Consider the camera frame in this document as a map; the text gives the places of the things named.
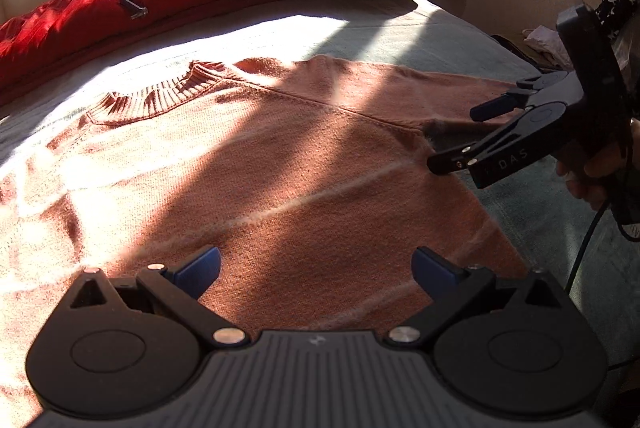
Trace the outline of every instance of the orange sweater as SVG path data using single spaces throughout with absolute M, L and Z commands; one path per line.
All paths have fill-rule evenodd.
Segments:
M 252 335 L 394 326 L 428 303 L 420 245 L 521 275 L 472 193 L 427 170 L 422 133 L 485 126 L 468 109 L 505 86 L 315 56 L 195 62 L 104 96 L 0 186 L 0 425 L 38 411 L 26 351 L 87 266 L 128 276 L 216 245 L 201 301 Z

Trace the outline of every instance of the bed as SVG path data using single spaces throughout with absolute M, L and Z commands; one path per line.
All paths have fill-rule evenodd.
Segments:
M 249 56 L 303 60 L 326 54 L 419 71 L 514 82 L 536 69 L 475 27 L 427 0 L 294 0 L 249 7 L 188 24 L 107 54 L 59 76 L 0 114 L 0 170 L 9 173 L 101 94 L 132 91 L 149 79 L 180 76 L 191 60 L 235 62 Z M 462 137 L 433 137 L 442 148 Z M 544 159 L 476 193 L 518 252 L 563 282 L 592 212 L 572 199 Z M 640 338 L 636 248 L 607 214 L 591 240 L 572 298 L 605 345 L 611 363 L 626 360 Z M 624 369 L 603 389 L 606 404 Z

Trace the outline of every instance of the hand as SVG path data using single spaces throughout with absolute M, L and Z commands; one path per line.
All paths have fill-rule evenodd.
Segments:
M 631 121 L 631 134 L 634 138 L 633 164 L 636 169 L 640 169 L 640 122 L 635 119 Z M 625 164 L 626 159 L 620 155 L 620 147 L 617 143 L 612 143 L 600 150 L 584 165 L 584 173 L 592 178 L 600 178 L 625 167 Z M 566 188 L 569 193 L 576 199 L 586 201 L 593 211 L 599 210 L 607 199 L 607 192 L 602 186 L 580 182 L 560 161 L 556 164 L 556 173 L 566 177 Z

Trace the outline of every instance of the metal screw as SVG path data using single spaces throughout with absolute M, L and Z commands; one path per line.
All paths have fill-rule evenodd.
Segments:
M 389 331 L 389 339 L 396 343 L 413 343 L 420 338 L 420 331 L 409 326 L 395 327 Z
M 235 327 L 224 327 L 213 333 L 213 340 L 224 345 L 235 345 L 244 340 L 246 334 Z

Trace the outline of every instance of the sweater collar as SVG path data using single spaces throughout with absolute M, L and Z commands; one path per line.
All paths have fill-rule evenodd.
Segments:
M 109 92 L 87 111 L 95 124 L 126 124 L 152 118 L 197 98 L 224 77 L 221 63 L 192 62 L 180 78 L 145 87 L 137 92 Z

